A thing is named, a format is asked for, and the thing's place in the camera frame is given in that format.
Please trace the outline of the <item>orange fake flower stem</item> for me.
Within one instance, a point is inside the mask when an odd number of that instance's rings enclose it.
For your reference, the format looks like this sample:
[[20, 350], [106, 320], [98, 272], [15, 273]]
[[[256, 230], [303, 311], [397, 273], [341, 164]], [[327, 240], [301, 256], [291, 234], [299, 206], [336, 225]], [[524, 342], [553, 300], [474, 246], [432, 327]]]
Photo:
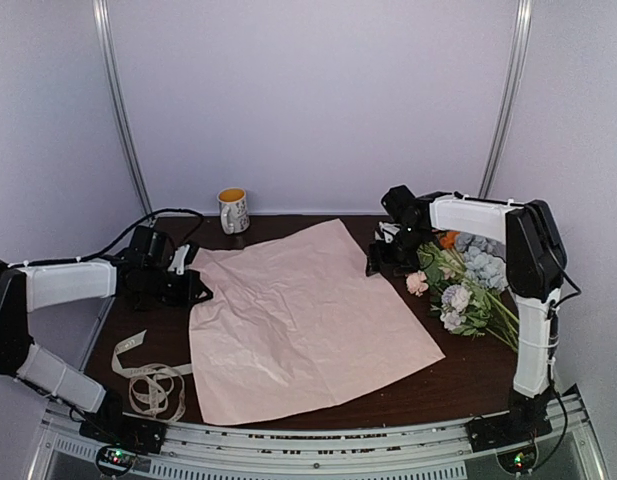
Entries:
[[438, 234], [438, 240], [443, 249], [452, 249], [455, 247], [458, 231], [446, 231]]

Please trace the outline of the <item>white patterned mug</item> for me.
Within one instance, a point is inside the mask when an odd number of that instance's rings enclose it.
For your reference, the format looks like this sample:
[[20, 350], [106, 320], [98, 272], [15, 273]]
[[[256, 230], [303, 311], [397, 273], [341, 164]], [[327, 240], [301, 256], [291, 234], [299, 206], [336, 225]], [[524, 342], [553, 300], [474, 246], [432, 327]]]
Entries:
[[250, 226], [246, 191], [241, 188], [224, 189], [217, 200], [223, 232], [226, 235], [244, 233]]

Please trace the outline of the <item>purple fake flower bunch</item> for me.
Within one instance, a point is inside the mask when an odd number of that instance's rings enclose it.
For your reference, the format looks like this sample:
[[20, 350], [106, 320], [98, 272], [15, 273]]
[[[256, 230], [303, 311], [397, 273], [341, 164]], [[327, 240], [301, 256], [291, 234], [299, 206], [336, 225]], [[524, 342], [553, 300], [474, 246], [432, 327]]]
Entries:
[[[503, 246], [498, 244], [496, 255], [502, 257]], [[518, 351], [519, 319], [503, 299], [509, 283], [501, 293], [484, 289], [468, 278], [457, 249], [443, 249], [439, 240], [421, 245], [417, 253], [428, 278], [430, 313], [445, 330], [471, 338], [490, 334], [513, 352]]]

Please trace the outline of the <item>pink wrapping paper sheet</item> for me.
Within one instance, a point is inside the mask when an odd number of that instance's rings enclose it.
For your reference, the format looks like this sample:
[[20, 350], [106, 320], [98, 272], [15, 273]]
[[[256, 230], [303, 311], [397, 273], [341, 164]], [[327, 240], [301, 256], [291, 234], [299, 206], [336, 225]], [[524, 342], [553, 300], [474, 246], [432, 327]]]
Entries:
[[205, 422], [242, 425], [340, 405], [425, 369], [443, 352], [330, 220], [193, 263], [213, 298], [190, 314]]

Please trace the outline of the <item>blue fake hydrangea stem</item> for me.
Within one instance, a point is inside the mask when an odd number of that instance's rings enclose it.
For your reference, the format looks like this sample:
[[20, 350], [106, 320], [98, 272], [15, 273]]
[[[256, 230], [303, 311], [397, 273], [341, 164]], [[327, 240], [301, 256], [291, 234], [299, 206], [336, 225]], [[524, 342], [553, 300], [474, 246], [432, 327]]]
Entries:
[[495, 240], [465, 232], [461, 232], [455, 242], [468, 278], [484, 289], [501, 293], [508, 287], [508, 281], [506, 263], [496, 255], [498, 247]]

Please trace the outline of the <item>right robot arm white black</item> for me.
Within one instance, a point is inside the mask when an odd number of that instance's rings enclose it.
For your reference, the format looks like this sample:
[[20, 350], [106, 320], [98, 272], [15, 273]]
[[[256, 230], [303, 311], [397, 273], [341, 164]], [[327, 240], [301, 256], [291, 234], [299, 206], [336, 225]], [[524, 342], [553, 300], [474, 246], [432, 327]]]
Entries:
[[410, 294], [430, 296], [452, 335], [491, 334], [517, 355], [509, 412], [500, 430], [518, 442], [537, 429], [555, 392], [558, 310], [567, 254], [548, 204], [415, 196], [407, 186], [381, 199], [366, 273], [402, 277]]

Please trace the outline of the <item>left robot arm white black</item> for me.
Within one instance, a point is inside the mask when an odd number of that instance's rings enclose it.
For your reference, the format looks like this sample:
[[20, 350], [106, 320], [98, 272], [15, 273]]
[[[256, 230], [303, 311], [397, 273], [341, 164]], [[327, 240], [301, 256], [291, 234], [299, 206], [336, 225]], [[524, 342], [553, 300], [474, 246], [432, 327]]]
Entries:
[[127, 231], [130, 242], [111, 243], [83, 256], [9, 263], [0, 259], [0, 375], [15, 379], [77, 410], [111, 444], [132, 433], [123, 401], [112, 388], [80, 371], [61, 352], [35, 336], [49, 328], [34, 320], [58, 315], [65, 327], [71, 314], [93, 314], [96, 305], [127, 295], [175, 308], [191, 308], [213, 293], [192, 267], [200, 246], [174, 244], [154, 227]]

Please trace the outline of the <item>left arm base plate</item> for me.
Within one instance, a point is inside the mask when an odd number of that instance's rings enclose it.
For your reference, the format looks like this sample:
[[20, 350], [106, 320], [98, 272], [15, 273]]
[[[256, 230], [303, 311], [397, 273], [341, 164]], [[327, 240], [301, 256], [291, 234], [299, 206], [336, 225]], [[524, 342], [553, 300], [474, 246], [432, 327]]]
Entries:
[[120, 446], [138, 454], [159, 454], [165, 441], [167, 425], [158, 421], [124, 416], [115, 429], [97, 428], [84, 421], [79, 434], [101, 443]]

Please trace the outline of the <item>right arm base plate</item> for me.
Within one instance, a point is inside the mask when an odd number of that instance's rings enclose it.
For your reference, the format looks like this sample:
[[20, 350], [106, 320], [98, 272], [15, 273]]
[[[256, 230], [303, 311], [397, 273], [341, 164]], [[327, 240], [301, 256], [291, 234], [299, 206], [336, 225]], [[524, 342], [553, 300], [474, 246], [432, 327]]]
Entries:
[[528, 443], [553, 431], [547, 419], [540, 420], [535, 426], [515, 427], [509, 413], [475, 417], [466, 423], [465, 429], [474, 453]]

